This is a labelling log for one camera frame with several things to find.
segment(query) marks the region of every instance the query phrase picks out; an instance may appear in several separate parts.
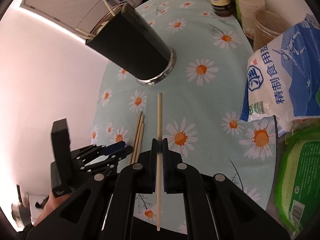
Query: chopstick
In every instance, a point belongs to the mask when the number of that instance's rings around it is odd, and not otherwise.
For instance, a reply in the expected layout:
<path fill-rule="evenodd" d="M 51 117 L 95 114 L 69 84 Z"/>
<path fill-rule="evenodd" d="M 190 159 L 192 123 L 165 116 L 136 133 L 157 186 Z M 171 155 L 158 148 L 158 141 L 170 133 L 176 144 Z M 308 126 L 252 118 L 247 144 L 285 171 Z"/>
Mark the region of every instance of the chopstick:
<path fill-rule="evenodd" d="M 113 17 L 116 16 L 115 13 L 114 13 L 113 10 L 112 10 L 110 4 L 108 3 L 108 1 L 107 1 L 107 0 L 103 0 L 103 2 L 104 2 L 104 4 L 105 4 L 105 6 L 108 8 L 108 10 L 110 11 L 110 13 L 112 14 L 112 16 L 113 16 Z"/>
<path fill-rule="evenodd" d="M 139 125 L 140 125 L 141 116 L 142 116 L 142 112 L 140 111 L 140 113 L 139 113 L 139 115 L 138 115 L 138 120 L 137 120 L 136 129 L 135 129 L 135 131 L 134 131 L 134 137 L 133 137 L 133 142 L 132 142 L 133 152 L 132 152 L 132 154 L 130 155 L 129 165 L 132 164 L 132 157 L 133 157 L 134 148 L 135 148 L 135 145 L 136 145 L 136 139 L 137 139 L 137 136 L 138 136 L 138 129 L 139 129 Z"/>
<path fill-rule="evenodd" d="M 158 147 L 162 144 L 162 93 L 158 94 Z M 162 178 L 162 152 L 159 149 L 157 153 L 157 231 L 160 231 L 161 219 L 161 178 Z"/>
<path fill-rule="evenodd" d="M 141 126 L 141 131 L 140 131 L 140 135 L 139 135 L 139 143 L 138 143 L 138 150 L 137 150 L 137 154 L 136 154 L 136 160 L 135 163 L 138 162 L 138 158 L 140 155 L 140 149 L 141 149 L 141 143 L 142 143 L 142 135 L 143 135 L 143 129 L 144 129 L 144 123 Z"/>
<path fill-rule="evenodd" d="M 85 32 L 85 31 L 83 31 L 83 30 L 81 30 L 81 29 L 75 28 L 75 30 L 78 31 L 78 32 L 80 32 L 80 33 L 82 33 L 82 34 L 84 34 L 84 35 L 86 35 L 86 36 L 91 36 L 91 37 L 93 37 L 93 38 L 96 37 L 96 35 L 94 35 L 94 34 L 92 34 L 92 33 L 87 33 L 87 32 Z"/>
<path fill-rule="evenodd" d="M 140 123 L 139 123 L 139 128 L 138 128 L 138 135 L 140 134 L 141 132 L 141 128 L 142 128 L 142 124 L 143 124 L 143 119 L 144 119 L 144 115 L 141 116 L 141 119 L 140 119 Z M 135 160 L 136 160 L 136 155 L 137 155 L 137 151 L 138 151 L 138 144 L 139 144 L 139 136 L 137 136 L 136 138 L 136 143 L 134 145 L 134 151 L 133 151 L 133 156 L 132 156 L 132 162 L 131 164 L 135 163 Z"/>

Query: orange flower center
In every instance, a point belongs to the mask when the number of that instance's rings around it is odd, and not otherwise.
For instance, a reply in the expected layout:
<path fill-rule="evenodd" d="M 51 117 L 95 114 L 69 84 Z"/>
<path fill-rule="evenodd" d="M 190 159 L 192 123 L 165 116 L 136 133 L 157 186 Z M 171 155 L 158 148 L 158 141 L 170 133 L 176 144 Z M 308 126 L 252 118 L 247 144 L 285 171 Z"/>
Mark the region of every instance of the orange flower center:
<path fill-rule="evenodd" d="M 232 41 L 232 38 L 231 38 L 230 36 L 228 36 L 228 35 L 223 35 L 223 36 L 221 37 L 221 39 L 222 39 L 223 41 L 225 41 L 225 42 Z"/>
<path fill-rule="evenodd" d="M 237 123 L 235 120 L 232 120 L 232 121 L 229 123 L 229 126 L 230 126 L 231 129 L 237 129 L 238 123 Z"/>
<path fill-rule="evenodd" d="M 153 218 L 153 212 L 151 210 L 147 210 L 144 214 L 148 218 Z"/>
<path fill-rule="evenodd" d="M 142 102 L 141 98 L 137 98 L 136 101 L 134 102 L 136 104 L 136 106 L 140 105 Z"/>
<path fill-rule="evenodd" d="M 121 141 L 123 141 L 122 134 L 117 134 L 116 142 L 121 142 Z"/>
<path fill-rule="evenodd" d="M 269 135 L 266 130 L 255 130 L 254 131 L 254 143 L 256 147 L 265 147 L 269 142 Z"/>
<path fill-rule="evenodd" d="M 180 146 L 183 146 L 187 141 L 187 139 L 188 139 L 188 136 L 186 136 L 184 132 L 177 132 L 174 136 L 174 142 Z"/>
<path fill-rule="evenodd" d="M 197 68 L 196 68 L 196 72 L 199 74 L 199 75 L 204 75 L 206 72 L 207 72 L 207 67 L 205 65 L 199 65 Z"/>

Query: daisy print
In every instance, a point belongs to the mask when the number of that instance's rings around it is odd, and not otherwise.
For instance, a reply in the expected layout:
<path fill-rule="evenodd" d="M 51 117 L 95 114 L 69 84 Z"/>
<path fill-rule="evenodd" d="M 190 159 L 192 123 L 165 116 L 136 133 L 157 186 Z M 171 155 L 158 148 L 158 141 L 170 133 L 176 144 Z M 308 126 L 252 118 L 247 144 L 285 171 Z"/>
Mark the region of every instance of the daisy print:
<path fill-rule="evenodd" d="M 179 8 L 185 8 L 185 9 L 188 9 L 190 6 L 193 6 L 195 4 L 195 2 L 192 2 L 192 1 L 189 1 L 189 2 L 185 2 L 185 3 L 182 3 Z"/>
<path fill-rule="evenodd" d="M 244 154 L 248 158 L 261 158 L 272 156 L 270 144 L 276 143 L 276 134 L 274 133 L 274 120 L 268 124 L 268 119 L 262 119 L 261 123 L 253 122 L 254 130 L 249 128 L 245 134 L 249 139 L 239 141 L 242 145 L 252 145 Z"/>
<path fill-rule="evenodd" d="M 229 113 L 226 113 L 227 118 L 222 118 L 225 123 L 222 123 L 221 126 L 224 126 L 223 130 L 227 131 L 227 134 L 231 132 L 232 135 L 236 133 L 239 135 L 240 132 L 244 129 L 240 123 L 243 121 L 240 120 L 240 116 L 236 114 L 236 112 L 232 112 L 232 116 Z"/>
<path fill-rule="evenodd" d="M 128 138 L 125 138 L 127 133 L 128 133 L 128 130 L 124 130 L 124 126 L 121 127 L 120 130 L 117 129 L 117 131 L 112 136 L 112 139 L 110 140 L 110 142 L 117 143 L 117 142 L 124 141 L 125 143 L 127 143 L 128 142 Z"/>
<path fill-rule="evenodd" d="M 260 198 L 260 194 L 259 193 L 256 193 L 257 191 L 257 188 L 253 188 L 252 190 L 248 190 L 248 187 L 245 187 L 243 189 L 243 192 L 246 193 L 253 201 L 257 202 L 259 201 L 261 198 Z"/>
<path fill-rule="evenodd" d="M 144 221 L 153 221 L 156 222 L 157 218 L 157 205 L 152 206 L 149 209 L 142 208 L 141 212 L 136 214 L 138 218 Z"/>
<path fill-rule="evenodd" d="M 213 38 L 217 40 L 214 45 L 220 45 L 220 48 L 223 49 L 228 49 L 229 47 L 235 49 L 237 47 L 235 43 L 242 43 L 238 37 L 238 34 L 233 33 L 232 31 L 228 32 L 227 35 L 224 33 L 217 33 L 213 36 Z"/>
<path fill-rule="evenodd" d="M 168 11 L 168 9 L 169 9 L 169 7 L 166 7 L 166 8 L 164 8 L 164 9 L 162 9 L 162 10 L 157 10 L 157 11 L 158 11 L 157 16 L 159 16 L 159 15 L 162 15 L 162 14 L 166 13 L 166 12 Z"/>
<path fill-rule="evenodd" d="M 97 143 L 97 139 L 98 139 L 98 127 L 95 125 L 95 127 L 92 130 L 92 134 L 91 134 L 91 144 L 96 144 Z"/>
<path fill-rule="evenodd" d="M 210 12 L 208 12 L 208 11 L 202 11 L 202 12 L 199 12 L 199 15 L 201 15 L 201 16 L 211 16 L 211 13 Z"/>
<path fill-rule="evenodd" d="M 135 91 L 134 96 L 131 96 L 132 102 L 129 103 L 131 106 L 129 111 L 132 110 L 132 112 L 136 111 L 136 113 L 139 111 L 142 111 L 142 106 L 146 106 L 147 102 L 147 96 L 144 95 L 145 91 L 141 93 L 141 91 Z"/>
<path fill-rule="evenodd" d="M 109 101 L 110 98 L 112 97 L 112 90 L 108 88 L 106 91 L 103 92 L 102 98 L 101 98 L 101 103 L 103 106 L 105 106 Z"/>
<path fill-rule="evenodd" d="M 108 136 L 113 134 L 113 127 L 112 127 L 112 123 L 108 123 L 107 128 L 106 128 L 106 133 Z"/>
<path fill-rule="evenodd" d="M 172 149 L 172 151 L 183 153 L 185 157 L 188 157 L 188 150 L 194 151 L 194 147 L 192 146 L 192 142 L 196 142 L 198 140 L 197 137 L 193 137 L 196 135 L 196 131 L 191 131 L 195 125 L 191 124 L 187 128 L 186 119 L 183 118 L 181 122 L 180 129 L 176 121 L 174 121 L 174 127 L 171 124 L 167 124 L 165 129 L 170 133 L 170 135 L 164 135 L 165 138 L 168 139 L 168 147 Z"/>
<path fill-rule="evenodd" d="M 182 18 L 181 20 L 177 19 L 176 21 L 169 22 L 169 27 L 167 28 L 169 32 L 172 33 L 177 32 L 178 30 L 182 30 L 184 26 L 186 26 L 187 21 Z"/>
<path fill-rule="evenodd" d="M 149 22 L 148 22 L 148 24 L 149 24 L 150 26 L 155 25 L 155 23 L 156 23 L 156 20 L 153 20 L 153 21 L 149 21 Z"/>
<path fill-rule="evenodd" d="M 197 86 L 203 85 L 203 80 L 205 80 L 207 83 L 210 82 L 210 79 L 212 80 L 216 76 L 212 74 L 212 72 L 217 72 L 219 68 L 212 67 L 213 61 L 209 61 L 208 59 L 204 60 L 198 60 L 196 59 L 195 63 L 189 63 L 191 67 L 187 67 L 187 77 L 189 78 L 188 81 L 192 81 L 197 77 Z"/>
<path fill-rule="evenodd" d="M 187 234 L 187 222 L 184 220 L 183 224 L 181 224 L 180 226 L 178 226 L 179 232 L 183 233 L 183 234 Z"/>
<path fill-rule="evenodd" d="M 125 69 L 123 69 L 123 68 L 121 68 L 120 70 L 119 70 L 119 74 L 118 74 L 118 80 L 125 80 L 126 78 L 127 78 L 127 71 L 125 70 Z"/>

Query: tablecloth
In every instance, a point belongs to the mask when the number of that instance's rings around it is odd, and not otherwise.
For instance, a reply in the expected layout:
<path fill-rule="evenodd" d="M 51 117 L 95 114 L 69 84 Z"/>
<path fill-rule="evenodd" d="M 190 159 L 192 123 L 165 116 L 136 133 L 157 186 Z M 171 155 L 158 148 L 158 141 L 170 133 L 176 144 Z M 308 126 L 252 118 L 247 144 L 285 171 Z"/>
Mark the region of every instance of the tablecloth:
<path fill-rule="evenodd" d="M 169 148 L 200 173 L 225 174 L 265 209 L 275 171 L 275 126 L 273 118 L 239 120 L 247 60 L 253 53 L 239 23 L 233 16 L 216 16 L 209 0 L 149 0 L 136 10 L 175 49 L 177 62 L 167 78 L 151 87 L 139 85 L 110 62 L 100 87 L 92 143 L 132 144 L 143 111 L 141 151 L 150 150 L 157 137 L 161 92 Z M 128 163 L 128 157 L 120 161 L 118 172 Z M 162 194 L 161 210 L 163 228 L 187 233 L 182 195 Z M 155 224 L 156 194 L 137 194 L 134 215 Z"/>

